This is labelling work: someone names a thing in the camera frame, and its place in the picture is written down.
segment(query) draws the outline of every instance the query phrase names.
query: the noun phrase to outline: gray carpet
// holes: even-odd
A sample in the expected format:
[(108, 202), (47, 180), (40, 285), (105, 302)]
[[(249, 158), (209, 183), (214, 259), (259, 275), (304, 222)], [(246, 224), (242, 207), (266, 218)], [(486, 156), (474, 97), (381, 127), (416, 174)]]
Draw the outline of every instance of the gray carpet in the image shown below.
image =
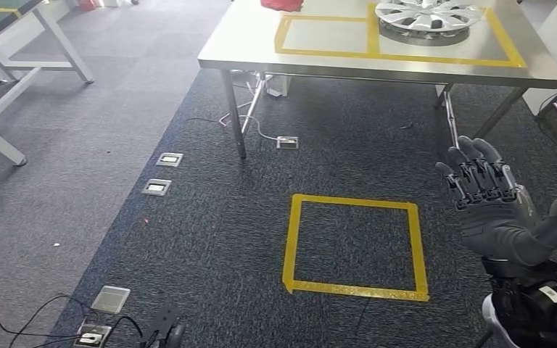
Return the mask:
[[(0, 157), (0, 319), (7, 328), (20, 329), (46, 300), (74, 291), (228, 5), (142, 0), (137, 7), (72, 11), (60, 21), (96, 82), (43, 72), (0, 116), (0, 134), (29, 160), (16, 168)], [(48, 35), (14, 58), (63, 59)], [(29, 332), (50, 331), (62, 307), (48, 306)], [(0, 347), (10, 339), (0, 330)], [(16, 347), (42, 341), (25, 337)]]
[[(507, 93), (458, 86), (461, 133), (473, 133)], [(264, 133), (299, 136), (300, 150), (278, 151), (252, 129), (241, 162), (231, 130), (186, 120), (224, 112), (218, 74), (202, 71), (75, 295), (90, 301), (102, 285), (129, 288), (123, 313), (143, 327), (161, 306), (175, 304), (188, 326), (184, 347), (472, 346), (483, 332), (479, 308), (489, 286), (479, 258), (461, 243), (433, 170), (450, 145), (434, 99), (431, 86), (295, 78), (290, 97), (265, 97), (257, 116)], [(557, 136), (556, 116), (542, 126)], [(557, 149), (522, 101), (489, 140), (545, 214), (557, 196)], [(183, 152), (181, 166), (154, 166), (162, 152)], [(173, 180), (170, 193), (140, 195), (149, 178)], [(366, 298), (289, 294), (281, 271), (295, 193), (416, 203), (429, 302), (372, 299), (358, 330)], [(302, 211), (297, 279), (413, 288), (400, 212), (331, 204)], [(74, 312), (69, 306), (53, 332), (72, 328)], [(135, 340), (123, 326), (110, 347), (134, 347)]]

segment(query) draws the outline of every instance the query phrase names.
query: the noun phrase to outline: white cable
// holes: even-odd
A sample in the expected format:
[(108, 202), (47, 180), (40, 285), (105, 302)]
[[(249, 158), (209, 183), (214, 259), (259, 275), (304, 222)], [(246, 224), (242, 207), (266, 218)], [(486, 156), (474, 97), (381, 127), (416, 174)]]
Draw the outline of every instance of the white cable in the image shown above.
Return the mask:
[(270, 140), (278, 140), (278, 138), (273, 138), (271, 136), (267, 136), (264, 133), (261, 133), (261, 123), (259, 122), (259, 120), (256, 117), (253, 116), (240, 116), (240, 117), (248, 117), (248, 118), (252, 118), (253, 120), (255, 120), (255, 122), (257, 122), (257, 132), (260, 134), (260, 136), (266, 138), (266, 139), (270, 139)]
[(251, 92), (251, 95), (254, 96), (255, 92), (253, 91), (253, 88), (251, 87), (251, 84), (249, 83), (249, 81), (247, 81), (247, 87), (249, 88), (249, 92)]
[[(247, 105), (251, 105), (252, 103), (253, 103), (253, 101), (249, 101), (249, 102), (244, 103), (244, 104), (242, 104), (242, 105), (238, 105), (238, 109), (240, 109), (241, 107), (245, 107), (245, 106), (247, 106)], [(226, 114), (225, 114), (224, 116), (222, 116), (222, 118), (220, 118), (219, 121), (217, 121), (217, 122), (219, 122), (223, 127), (227, 127), (227, 125), (229, 124), (229, 121), (227, 121), (226, 123), (224, 123), (223, 120), (224, 120), (226, 117), (228, 117), (229, 114), (230, 114), (229, 112), (226, 113)]]

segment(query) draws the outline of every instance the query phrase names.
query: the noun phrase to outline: stainless steel table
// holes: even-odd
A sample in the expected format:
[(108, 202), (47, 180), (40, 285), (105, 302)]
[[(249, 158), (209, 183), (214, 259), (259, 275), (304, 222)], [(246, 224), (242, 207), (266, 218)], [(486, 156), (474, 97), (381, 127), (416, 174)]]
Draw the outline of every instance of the stainless steel table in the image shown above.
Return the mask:
[[(519, 6), (507, 0), (470, 0), (483, 18), (469, 37), (449, 46), (416, 46), (379, 35), (373, 0), (305, 0), (298, 13), (277, 12), (259, 0), (235, 1), (198, 56), (222, 71), (231, 124), (241, 158), (249, 117), (265, 90), (265, 74), (384, 80), (437, 85), (453, 143), (454, 83), (511, 86), (513, 92), (484, 122), (483, 137), (528, 88), (557, 88), (557, 64)], [(253, 102), (240, 123), (230, 70), (260, 72)]]

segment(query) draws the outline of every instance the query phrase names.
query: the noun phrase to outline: yellow tape outline on table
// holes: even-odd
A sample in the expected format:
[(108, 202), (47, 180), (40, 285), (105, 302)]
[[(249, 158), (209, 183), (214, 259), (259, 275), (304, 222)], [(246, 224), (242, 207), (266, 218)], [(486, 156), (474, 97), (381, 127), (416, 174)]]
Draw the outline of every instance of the yellow tape outline on table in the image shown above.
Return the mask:
[[(520, 55), (520, 52), (513, 44), (513, 41), (505, 31), (503, 24), (490, 8), (482, 8), (495, 37), (503, 48), (507, 60), (493, 59), (467, 59), (467, 58), (447, 58), (447, 57), (426, 57), (426, 56), (409, 56), (404, 54), (384, 54), (379, 47), (379, 25), (375, 15), (376, 4), (368, 4), (366, 18), (357, 17), (328, 17), (328, 16), (299, 16), (295, 14), (286, 14), (281, 19), (274, 38), (274, 49), (276, 53), (281, 54), (299, 54), (307, 56), (322, 57), (346, 57), (346, 58), (369, 58), (369, 59), (387, 59), (400, 60), (404, 62), (430, 62), (430, 63), (448, 63), (448, 64), (464, 64), (464, 65), (481, 65), (487, 67), (527, 67), (526, 62)], [(289, 28), (294, 20), (322, 20), (330, 22), (365, 22), (366, 23), (366, 46), (367, 52), (346, 52), (346, 51), (323, 51), (313, 49), (285, 49), (285, 39)]]
[[(297, 239), (300, 229), (300, 216), (303, 202), (326, 204), (344, 204), (360, 207), (376, 207), (388, 209), (401, 209), (407, 211), (408, 227), (413, 258), (413, 274), (415, 276), (415, 291), (379, 289), (362, 286), (339, 285), (329, 283), (316, 283), (312, 281), (298, 281), (294, 279)], [(408, 301), (427, 302), (428, 281), (426, 279), (426, 266), (424, 264), (424, 250), (421, 244), (419, 216), (417, 205), (407, 202), (377, 201), (372, 199), (355, 199), (331, 196), (311, 196), (307, 194), (294, 194), (292, 197), (292, 210), (289, 216), (289, 229), (285, 247), (285, 260), (283, 264), (283, 283), (289, 293), (294, 290), (325, 292), (363, 297), (377, 297), (382, 299), (404, 299)]]
[(9, 13), (13, 13), (18, 18), (22, 17), (22, 14), (20, 14), (18, 9), (0, 9), (0, 12), (9, 12)]

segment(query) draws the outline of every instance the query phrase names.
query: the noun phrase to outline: gray robotic hand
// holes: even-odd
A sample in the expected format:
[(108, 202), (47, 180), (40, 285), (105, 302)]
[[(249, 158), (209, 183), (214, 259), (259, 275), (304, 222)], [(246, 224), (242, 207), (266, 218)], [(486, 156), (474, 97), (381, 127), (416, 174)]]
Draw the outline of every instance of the gray robotic hand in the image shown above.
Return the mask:
[(450, 147), (456, 173), (445, 163), (436, 169), (447, 182), (461, 214), (466, 246), (477, 254), (517, 265), (546, 261), (557, 248), (557, 199), (539, 219), (527, 190), (516, 183), (498, 151), (483, 139), (458, 139)]

